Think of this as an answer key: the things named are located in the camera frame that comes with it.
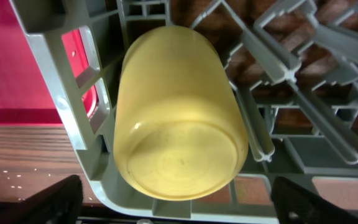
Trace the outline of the yellow plastic cup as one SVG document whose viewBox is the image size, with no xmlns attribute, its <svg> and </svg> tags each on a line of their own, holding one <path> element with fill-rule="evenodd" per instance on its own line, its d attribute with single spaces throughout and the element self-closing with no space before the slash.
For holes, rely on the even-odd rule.
<svg viewBox="0 0 358 224">
<path fill-rule="evenodd" d="M 201 198 L 230 183 L 247 153 L 241 112 L 208 39 L 163 26 L 129 47 L 113 145 L 129 185 L 163 200 Z"/>
</svg>

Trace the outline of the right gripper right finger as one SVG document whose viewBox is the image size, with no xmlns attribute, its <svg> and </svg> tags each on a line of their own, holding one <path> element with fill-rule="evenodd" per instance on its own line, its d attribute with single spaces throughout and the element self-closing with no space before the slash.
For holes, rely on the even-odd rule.
<svg viewBox="0 0 358 224">
<path fill-rule="evenodd" d="M 358 217 L 285 177 L 275 179 L 270 196 L 281 224 L 358 223 Z"/>
</svg>

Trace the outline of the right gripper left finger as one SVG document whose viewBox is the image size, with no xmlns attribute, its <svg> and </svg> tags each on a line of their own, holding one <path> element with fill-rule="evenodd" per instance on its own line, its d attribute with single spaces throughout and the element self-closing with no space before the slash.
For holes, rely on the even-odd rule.
<svg viewBox="0 0 358 224">
<path fill-rule="evenodd" d="M 75 223 L 83 206 L 83 185 L 71 175 L 0 213 L 0 223 Z"/>
</svg>

